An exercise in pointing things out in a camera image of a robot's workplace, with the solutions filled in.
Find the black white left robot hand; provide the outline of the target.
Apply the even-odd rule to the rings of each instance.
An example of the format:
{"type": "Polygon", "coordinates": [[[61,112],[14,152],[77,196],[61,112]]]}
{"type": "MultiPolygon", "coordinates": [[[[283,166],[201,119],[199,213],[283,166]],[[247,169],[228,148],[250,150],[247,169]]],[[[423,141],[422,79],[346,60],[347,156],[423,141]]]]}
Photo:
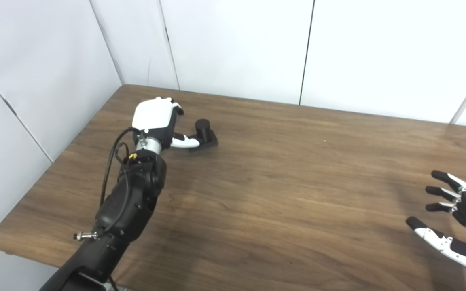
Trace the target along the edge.
{"type": "Polygon", "coordinates": [[[136,149],[160,154],[170,147],[199,147],[202,141],[174,131],[177,117],[183,114],[183,108],[172,98],[157,97],[139,103],[132,121],[136,149]]]}

